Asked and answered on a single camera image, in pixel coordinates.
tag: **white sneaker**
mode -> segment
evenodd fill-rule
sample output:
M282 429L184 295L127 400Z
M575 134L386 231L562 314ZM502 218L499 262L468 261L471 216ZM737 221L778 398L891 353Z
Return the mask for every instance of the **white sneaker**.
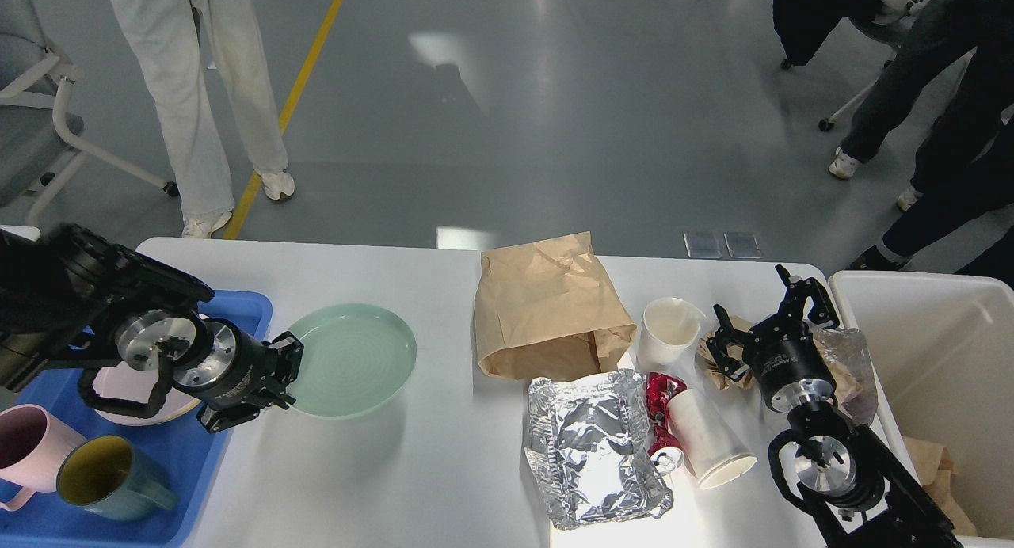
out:
M842 148L839 147L835 150L835 161L827 166L827 172L839 180L848 180L856 175L856 170L861 165L863 162L843 152Z
M192 219L184 217L184 232L180 237L193 237L196 239L207 239L211 234L221 229L232 217L231 211L223 212L217 217L215 215L204 219Z
M909 208L916 205L916 202L920 198L923 198L923 193L910 185L901 192L901 195L897 197L897 202L894 203L901 211L909 211Z
M283 202L296 193L296 181L288 172L262 174L261 181L264 182L264 195L271 201Z

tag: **light green plate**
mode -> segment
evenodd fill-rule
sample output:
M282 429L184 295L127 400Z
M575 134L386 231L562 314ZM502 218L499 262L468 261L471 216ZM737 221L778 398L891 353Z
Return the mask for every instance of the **light green plate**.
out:
M305 347L299 378L289 386L293 408L314 417L347 419L377 409L405 386L416 364L409 325L379 306L328 306L289 331Z

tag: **person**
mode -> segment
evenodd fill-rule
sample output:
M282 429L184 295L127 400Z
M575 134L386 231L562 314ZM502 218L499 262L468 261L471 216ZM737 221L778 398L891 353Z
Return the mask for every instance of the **person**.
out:
M916 170L897 198L901 210L941 184L950 166L968 165L1014 102L1014 0L928 0L897 57L852 119L828 166L841 180L876 155L908 117L923 87L975 50L942 118L916 153Z
M916 253L981 215L1014 203L1014 122L1008 122L981 158L946 186L934 188L906 211L850 270L898 271ZM994 277L1014 287L1014 226L957 271Z
M185 237L210 237L232 216L231 176L201 65L195 13L228 92L239 136L265 194L295 193L252 0L112 0L155 100L175 174Z

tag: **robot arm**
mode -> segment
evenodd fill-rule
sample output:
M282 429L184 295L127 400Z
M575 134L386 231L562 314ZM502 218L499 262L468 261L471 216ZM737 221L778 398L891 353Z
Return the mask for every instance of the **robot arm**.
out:
M834 403L835 379L803 320L809 300L812 309L806 316L811 323L839 324L823 286L813 278L790 277L781 265L776 270L786 287L778 313L743 332L734 330L726 311L715 305L719 328L707 343L726 375L741 376L748 367L768 408L788 416L790 429L768 449L779 492L814 520L828 548L959 547L951 522L890 450L868 426L854 425ZM742 362L729 356L730 344L742 346ZM792 469L799 494L789 487L780 458L790 443L797 448ZM867 520L866 512L881 499L886 499L887 508ZM846 532L828 505L846 522L861 512L863 523Z
M151 417L171 388L205 403L209 432L295 400L302 344L289 333L258 342L222 319L202 320L214 291L197 278L87 229L61 226L39 243L0 235L0 384L20 391L44 369L83 368L89 407ZM98 396L99 368L156 369L148 403Z

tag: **cup rim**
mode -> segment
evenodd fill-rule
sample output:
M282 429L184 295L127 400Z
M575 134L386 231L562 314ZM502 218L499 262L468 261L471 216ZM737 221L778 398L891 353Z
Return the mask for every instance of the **cup rim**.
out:
M131 456L130 457L130 459L131 459L131 467L133 467L133 465L134 465L134 446L126 437L124 437L122 435L116 435L114 433L106 433L104 435L96 435L94 437L91 437L90 439L85 439L85 441L83 443L77 446L76 448L73 448L73 450L69 454L67 454L67 457L64 458L63 463L61 463L61 465L60 465L60 470L57 471L57 494L60 496L61 500L63 500L64 502L66 502L66 503L68 503L68 504L70 504L72 506L78 506L78 507L91 506L93 504L97 504L98 502L101 502L101 501L105 500L110 496L113 496L113 494L116 493L118 490L120 490L120 487L122 486L123 483L121 483L121 485L118 485L116 488L114 488L113 490L111 490L108 493L106 493L105 495L103 495L101 498L92 500L90 502L74 502L72 500L69 500L66 496L64 496L64 492L62 490L60 490L60 483L63 480L64 469L67 468L67 462L70 461L70 459L72 457L74 457L74 454L76 454L80 450L80 448L86 447L88 443L91 443L92 441L97 441L98 439L104 439L104 438L107 438L107 437L113 437L113 438L118 439L120 441L123 441L124 443L127 444L127 448L129 449L130 456Z
M18 459L14 463L11 463L10 465L7 465L5 467L0 467L0 471L7 471L7 470L16 469L18 465L21 465L25 461L28 461L28 458L31 457L31 454L35 453L35 450L39 449L40 444L44 440L46 440L47 435L50 434L50 430L51 430L51 427L53 425L50 422L50 415L51 414L47 410L47 408L45 408L45 407L43 407L43 406L41 406L39 404L18 404L18 405L14 406L14 407L9 407L9 408L7 408L7 409L5 409L3 411L0 411L0 419L2 419L4 416L10 414L11 412L25 410L25 409L33 410L33 411L37 411L37 412L41 413L43 415L43 420L46 422L46 428L43 429L42 436L39 437L39 440L37 440L35 444L33 444L31 447L31 451L29 451L28 454L25 454L24 457L22 457L21 459Z
M713 468L708 469L708 471L705 472L704 475L701 475L698 479L698 486L701 487L701 490L708 490L711 488L720 487L725 483L728 483L732 480L738 479L739 477L743 476L747 471L753 468L753 465L756 465L756 462L757 462L756 455L753 455L752 453L743 452L729 456L728 459L715 465ZM738 472L735 472L734 474L733 472L730 472L724 478L721 478L714 483L709 482L714 477L716 477L719 472L736 467L742 468L742 471L739 471L739 469L737 468L736 471Z
M687 342L683 344L670 344L659 338L654 332L651 331L650 328L648 328L648 311L652 307L653 304L660 303L663 301L674 301L677 304L681 303L689 306L689 311L697 319L697 332L694 333L694 336L692 336L692 338ZM641 312L641 324L644 327L641 329L641 335L644 336L645 334L647 334L648 336L651 337L652 341L657 342L666 350L684 350L690 348L698 341L701 335L701 326L704 324L704 321L707 318L708 318L707 315L705 315L703 311L698 309L696 304L694 304L693 302L691 302L685 298L679 298L678 296L660 296L659 298L655 298L650 302L648 302L648 304L645 305L644 311Z

